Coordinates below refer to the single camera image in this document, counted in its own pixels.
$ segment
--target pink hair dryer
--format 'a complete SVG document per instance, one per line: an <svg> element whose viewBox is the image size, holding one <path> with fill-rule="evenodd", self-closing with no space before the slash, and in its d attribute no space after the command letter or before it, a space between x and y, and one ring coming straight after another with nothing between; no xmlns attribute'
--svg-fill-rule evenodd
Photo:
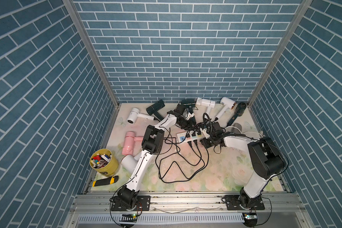
<svg viewBox="0 0 342 228"><path fill-rule="evenodd" d="M128 154L132 155L135 141L142 141L142 140L143 140L143 136L137 136L136 137L136 134L134 132L128 131L125 134L122 154L123 155L128 155Z"/></svg>

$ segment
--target yellow bucket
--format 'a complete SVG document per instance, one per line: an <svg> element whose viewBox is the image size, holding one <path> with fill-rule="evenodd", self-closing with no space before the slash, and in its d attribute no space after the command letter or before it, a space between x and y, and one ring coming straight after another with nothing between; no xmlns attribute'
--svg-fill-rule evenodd
<svg viewBox="0 0 342 228"><path fill-rule="evenodd" d="M100 154L100 155L106 154L107 156L111 155L112 157L110 158L110 162L106 166L99 168L99 169L96 169L92 166L91 158L95 157L97 154ZM118 160L115 158L114 155L112 155L111 151L108 149L100 149L100 150L96 151L95 153L93 153L91 158L89 161L90 167L93 168L94 170L100 172L104 176L108 176L108 177L113 176L119 167Z"/></svg>

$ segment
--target mounting plate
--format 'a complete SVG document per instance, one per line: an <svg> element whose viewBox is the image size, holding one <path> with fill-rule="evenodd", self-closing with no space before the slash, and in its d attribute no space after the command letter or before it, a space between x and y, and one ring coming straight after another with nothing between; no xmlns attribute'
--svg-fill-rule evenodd
<svg viewBox="0 0 342 228"><path fill-rule="evenodd" d="M150 196L137 196L137 201L141 203L142 211L150 210ZM120 205L120 200L114 200L114 204L112 204L112 211L127 211L127 210L124 209Z"/></svg>
<svg viewBox="0 0 342 228"><path fill-rule="evenodd" d="M240 195L225 195L224 200L227 205L227 210L236 211L236 210L246 210L246 208L241 207L239 203ZM258 201L255 206L256 211L261 211L265 209L265 206L262 201Z"/></svg>

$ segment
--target aluminum frame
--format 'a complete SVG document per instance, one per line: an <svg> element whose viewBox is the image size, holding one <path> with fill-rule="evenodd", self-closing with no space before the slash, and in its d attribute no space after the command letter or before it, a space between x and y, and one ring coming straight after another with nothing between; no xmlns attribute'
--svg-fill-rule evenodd
<svg viewBox="0 0 342 228"><path fill-rule="evenodd" d="M76 6L73 2L73 0L63 0L63 4L66 7L66 10L68 11L68 14L70 15L72 22L74 23L80 38L83 42L83 44L85 45L85 48L87 49L87 52L90 55L90 58L97 70L97 72L99 73L100 79L103 82L106 91L108 92L111 100L113 101L114 105L116 108L118 108L119 106L119 102L113 92L113 89L110 86L109 80L106 77L104 68L101 66L100 60L98 55L96 54L96 51L94 49L94 46L91 43L91 40L89 38L89 35L86 32L86 29L81 21L80 15L77 12Z"/></svg>
<svg viewBox="0 0 342 228"><path fill-rule="evenodd" d="M228 211L226 205L221 201L221 197L226 194L239 194L238 192L140 192L140 195L149 195L150 210L145 214L159 214L164 211L171 213L218 213L223 215L230 212L249 212L248 210ZM76 195L64 227L76 227L77 219L84 214L103 215L109 213L109 198L113 192L88 193L86 195ZM306 213L305 207L297 193L265 192L263 198L265 210L258 211L269 213L273 212L296 213L302 228L313 226Z"/></svg>
<svg viewBox="0 0 342 228"><path fill-rule="evenodd" d="M267 64L265 71L263 72L260 81L257 83L255 89L253 90L250 98L247 101L247 104L249 106L252 106L252 104L255 102L257 96L259 95L261 89L263 88L263 85L267 81L268 77L270 76L272 70L274 69L276 63L278 62L280 56L282 55L286 45L288 44L290 38L294 34L296 28L298 27L300 21L302 20L305 12L308 10L308 7L310 6L312 0L302 0L299 7L296 9L296 12L294 14L294 17L292 18L291 22L289 23L283 37L281 38L281 41L276 48L276 51L273 53L269 63Z"/></svg>

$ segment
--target white cable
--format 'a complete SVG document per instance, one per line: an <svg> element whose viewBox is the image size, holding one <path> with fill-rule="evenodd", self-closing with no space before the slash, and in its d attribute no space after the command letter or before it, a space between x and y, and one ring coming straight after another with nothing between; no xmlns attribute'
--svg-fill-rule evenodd
<svg viewBox="0 0 342 228"><path fill-rule="evenodd" d="M233 127L235 129L237 129L242 134L242 131L238 127L235 127L235 126L227 126L227 127Z"/></svg>
<svg viewBox="0 0 342 228"><path fill-rule="evenodd" d="M200 208L200 207L193 207L193 208L190 208L190 209L186 209L186 210L183 210L183 211L177 211L177 212L167 212L167 211L163 211L161 209L158 209L158 208L155 208L156 210L158 211L161 211L161 212L165 212L165 213L168 213L168 214L176 214L176 213L181 213L181 212L186 212L186 211L191 211L191 210L194 210L194 209L201 209L201 210L207 210L207 211L211 211L211 210L216 210L218 208L221 208L221 207L217 207L217 208L211 208L211 209L207 209L207 208Z"/></svg>
<svg viewBox="0 0 342 228"><path fill-rule="evenodd" d="M265 137L263 134L261 134L261 133L259 133L259 132L256 132L256 131L245 131L245 132L242 132L242 134L244 134L244 133L257 133L257 134L259 134L260 136L261 136L261 138L262 137Z"/></svg>

